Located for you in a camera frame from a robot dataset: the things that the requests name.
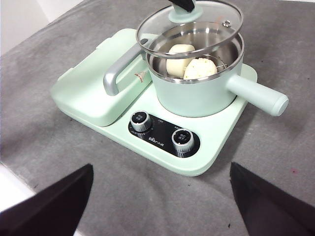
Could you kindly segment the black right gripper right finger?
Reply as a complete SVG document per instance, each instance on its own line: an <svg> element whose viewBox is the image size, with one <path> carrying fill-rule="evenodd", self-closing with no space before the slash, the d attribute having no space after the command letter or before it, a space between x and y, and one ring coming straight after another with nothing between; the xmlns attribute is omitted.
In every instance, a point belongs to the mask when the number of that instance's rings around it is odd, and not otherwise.
<svg viewBox="0 0 315 236"><path fill-rule="evenodd" d="M251 236L313 236L315 208L240 164L230 167L234 200Z"/></svg>

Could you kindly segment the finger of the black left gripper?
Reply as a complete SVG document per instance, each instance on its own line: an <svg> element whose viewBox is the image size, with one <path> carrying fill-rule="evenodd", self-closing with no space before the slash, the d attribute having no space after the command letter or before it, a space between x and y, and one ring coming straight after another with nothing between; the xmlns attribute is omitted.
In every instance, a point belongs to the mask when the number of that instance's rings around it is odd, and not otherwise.
<svg viewBox="0 0 315 236"><path fill-rule="evenodd" d="M192 12L195 8L193 0L171 0L171 2L186 12Z"/></svg>

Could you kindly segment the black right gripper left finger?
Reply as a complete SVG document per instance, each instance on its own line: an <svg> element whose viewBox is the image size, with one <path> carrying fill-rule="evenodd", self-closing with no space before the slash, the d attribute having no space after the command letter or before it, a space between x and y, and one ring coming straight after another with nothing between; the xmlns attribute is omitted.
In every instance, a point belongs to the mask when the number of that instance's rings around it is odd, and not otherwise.
<svg viewBox="0 0 315 236"><path fill-rule="evenodd" d="M87 164L0 214L2 236L72 236L87 206L93 166Z"/></svg>

